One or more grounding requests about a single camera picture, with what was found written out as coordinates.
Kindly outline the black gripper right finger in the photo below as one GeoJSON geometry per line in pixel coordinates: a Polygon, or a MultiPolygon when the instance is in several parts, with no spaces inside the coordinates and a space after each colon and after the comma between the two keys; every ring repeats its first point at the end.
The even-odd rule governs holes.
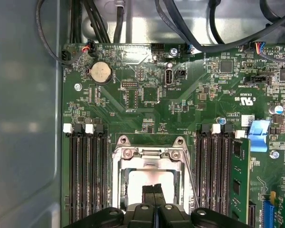
{"type": "Polygon", "coordinates": [[[160,228],[247,228],[248,225],[207,208],[190,214],[182,206],[167,203],[161,184],[154,185],[154,203],[160,228]]]}

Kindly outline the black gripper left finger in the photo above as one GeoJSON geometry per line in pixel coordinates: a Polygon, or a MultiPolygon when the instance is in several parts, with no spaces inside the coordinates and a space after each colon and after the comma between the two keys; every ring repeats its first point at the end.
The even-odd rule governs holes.
{"type": "Polygon", "coordinates": [[[68,228],[153,228],[156,204],[154,186],[142,187],[142,203],[131,204],[126,212],[108,207],[75,223],[68,228]]]}

